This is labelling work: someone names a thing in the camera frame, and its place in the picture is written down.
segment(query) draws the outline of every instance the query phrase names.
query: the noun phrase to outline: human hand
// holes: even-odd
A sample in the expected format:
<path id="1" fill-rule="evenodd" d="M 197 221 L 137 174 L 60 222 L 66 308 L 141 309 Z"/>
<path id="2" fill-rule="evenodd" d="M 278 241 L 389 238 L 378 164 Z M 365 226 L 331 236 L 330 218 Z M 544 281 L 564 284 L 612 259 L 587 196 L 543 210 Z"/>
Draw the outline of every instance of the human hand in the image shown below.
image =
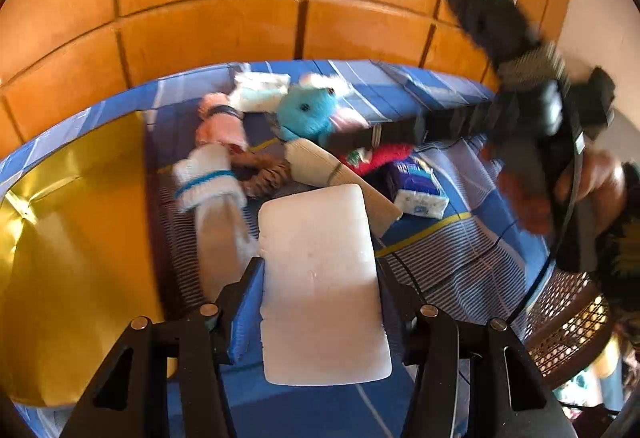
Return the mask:
<path id="1" fill-rule="evenodd" d="M 481 157 L 491 159 L 489 145 L 481 151 Z M 571 187 L 572 173 L 565 170 L 554 188 L 559 202 L 564 202 Z M 507 197 L 518 223 L 525 230 L 548 235 L 552 228 L 551 204 L 544 196 L 529 195 L 517 176 L 502 172 L 498 176 L 498 189 Z M 626 205 L 625 176 L 620 160 L 610 152 L 588 145 L 584 149 L 582 173 L 577 201 L 589 196 L 593 202 L 596 233 L 606 230 L 620 215 Z"/>

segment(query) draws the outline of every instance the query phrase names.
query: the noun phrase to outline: blue and white package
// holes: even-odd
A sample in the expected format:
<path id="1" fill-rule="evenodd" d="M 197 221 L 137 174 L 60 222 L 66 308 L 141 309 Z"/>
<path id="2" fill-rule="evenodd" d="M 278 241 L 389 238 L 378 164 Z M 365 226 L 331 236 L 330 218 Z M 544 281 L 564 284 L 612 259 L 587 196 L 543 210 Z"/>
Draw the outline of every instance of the blue and white package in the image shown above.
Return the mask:
<path id="1" fill-rule="evenodd" d="M 449 197 L 423 160 L 408 157 L 391 162 L 386 180 L 391 199 L 403 213 L 442 219 Z"/>

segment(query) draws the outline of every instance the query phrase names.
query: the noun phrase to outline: brown perforated plastic basket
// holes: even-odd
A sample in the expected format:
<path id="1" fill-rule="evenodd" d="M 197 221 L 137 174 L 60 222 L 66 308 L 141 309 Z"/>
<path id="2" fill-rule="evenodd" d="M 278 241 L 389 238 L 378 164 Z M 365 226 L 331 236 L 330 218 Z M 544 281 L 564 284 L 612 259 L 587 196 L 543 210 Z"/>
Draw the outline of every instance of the brown perforated plastic basket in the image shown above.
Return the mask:
<path id="1" fill-rule="evenodd" d="M 552 389 L 596 359 L 613 327 L 609 306 L 587 274 L 556 270 L 527 313 L 525 346 Z"/>

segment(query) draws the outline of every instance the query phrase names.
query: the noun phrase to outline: white rectangular block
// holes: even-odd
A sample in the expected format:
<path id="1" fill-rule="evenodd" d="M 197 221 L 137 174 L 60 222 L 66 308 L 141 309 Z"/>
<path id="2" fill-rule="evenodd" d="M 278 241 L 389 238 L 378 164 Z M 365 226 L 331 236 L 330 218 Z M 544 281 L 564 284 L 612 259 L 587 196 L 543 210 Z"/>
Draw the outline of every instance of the white rectangular block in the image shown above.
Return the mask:
<path id="1" fill-rule="evenodd" d="M 328 187 L 265 203 L 260 313 L 272 384 L 332 386 L 391 373 L 380 290 L 360 187 Z"/>

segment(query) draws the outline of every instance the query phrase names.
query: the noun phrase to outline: red cloth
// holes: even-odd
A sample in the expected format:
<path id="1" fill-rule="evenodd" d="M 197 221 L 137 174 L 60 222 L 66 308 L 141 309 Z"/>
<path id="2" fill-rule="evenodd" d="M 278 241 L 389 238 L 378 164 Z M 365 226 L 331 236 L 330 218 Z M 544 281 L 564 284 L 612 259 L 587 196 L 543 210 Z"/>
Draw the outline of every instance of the red cloth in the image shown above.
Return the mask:
<path id="1" fill-rule="evenodd" d="M 411 154 L 413 148 L 414 147 L 410 144 L 381 145 L 373 150 L 373 155 L 370 161 L 361 162 L 357 167 L 346 161 L 346 155 L 340 157 L 340 161 L 353 171 L 353 173 L 358 176 L 364 176 L 367 173 L 371 173 L 371 171 L 375 171 L 377 168 L 382 167 L 386 163 L 393 162 L 395 160 L 404 160 Z"/>

